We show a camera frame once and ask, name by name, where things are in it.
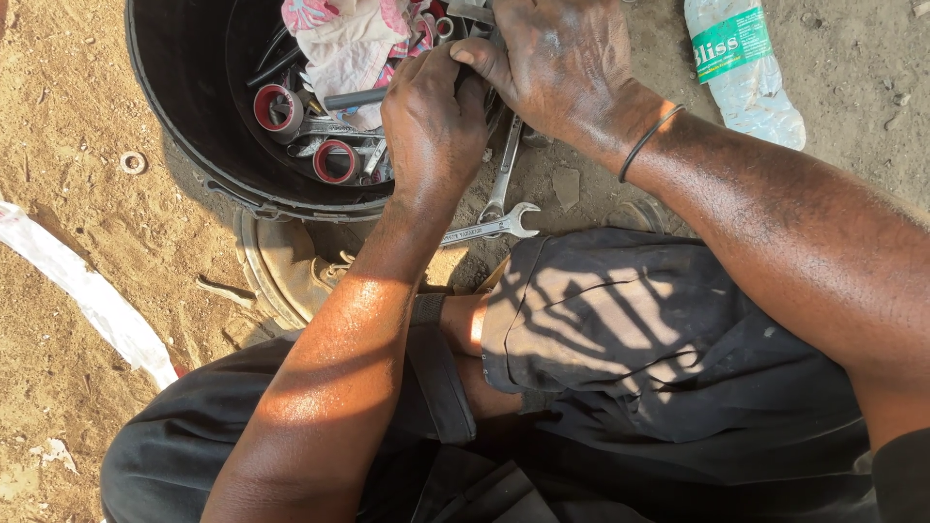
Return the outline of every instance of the forearm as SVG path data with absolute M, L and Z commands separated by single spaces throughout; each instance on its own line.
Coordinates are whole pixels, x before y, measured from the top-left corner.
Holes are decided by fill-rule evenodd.
M 614 172 L 672 107 L 646 91 L 617 121 L 622 145 L 599 158 Z M 811 156 L 681 113 L 627 180 L 678 213 L 756 303 L 851 376 L 930 389 L 925 213 Z
M 204 521 L 354 518 L 397 400 L 410 305 L 451 221 L 442 214 L 389 201 L 259 402 Z

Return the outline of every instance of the black pants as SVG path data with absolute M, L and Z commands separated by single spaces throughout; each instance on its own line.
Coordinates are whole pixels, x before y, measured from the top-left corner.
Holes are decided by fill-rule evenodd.
M 619 521 L 617 503 L 655 521 L 878 520 L 842 370 L 758 310 L 699 243 L 604 229 L 528 240 L 488 313 L 488 381 L 561 395 L 548 419 L 490 442 L 483 428 L 466 449 L 513 460 L 558 520 Z M 294 339 L 191 372 L 130 421 L 101 471 L 108 521 L 199 520 Z M 447 350 L 438 329 L 411 330 L 409 354 Z M 434 397 L 422 368 L 405 364 L 360 521 L 410 521 L 428 501 L 439 425 L 469 432 L 470 415 L 446 405 L 458 395 Z M 572 517 L 595 505 L 602 518 Z

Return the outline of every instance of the white plastic strip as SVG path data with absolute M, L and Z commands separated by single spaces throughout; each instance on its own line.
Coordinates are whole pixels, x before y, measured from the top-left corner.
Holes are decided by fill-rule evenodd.
M 132 366 L 142 367 L 165 389 L 178 375 L 165 344 L 132 305 L 84 260 L 29 219 L 21 208 L 0 201 L 0 241 L 74 298 L 90 325 Z

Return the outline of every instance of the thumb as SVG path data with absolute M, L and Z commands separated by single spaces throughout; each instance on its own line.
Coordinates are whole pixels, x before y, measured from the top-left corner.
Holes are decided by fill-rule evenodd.
M 465 80 L 456 94 L 462 117 L 482 128 L 487 128 L 485 122 L 485 94 L 487 94 L 485 81 L 474 74 Z
M 449 49 L 452 60 L 469 65 L 487 80 L 506 102 L 515 101 L 516 85 L 511 74 L 511 61 L 507 53 L 483 38 L 466 38 Z

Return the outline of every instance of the hand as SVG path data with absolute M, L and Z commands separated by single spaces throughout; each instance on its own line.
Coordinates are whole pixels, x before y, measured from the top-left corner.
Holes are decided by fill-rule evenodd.
M 497 0 L 494 14 L 510 56 L 469 38 L 452 46 L 452 57 L 487 79 L 528 125 L 595 159 L 616 138 L 642 136 L 635 122 L 648 119 L 642 111 L 658 111 L 662 98 L 630 73 L 620 2 Z M 618 129 L 618 120 L 631 123 Z
M 484 81 L 473 75 L 456 94 L 461 66 L 450 47 L 401 62 L 381 104 L 396 179 L 392 199 L 411 210 L 447 210 L 449 220 L 487 146 Z

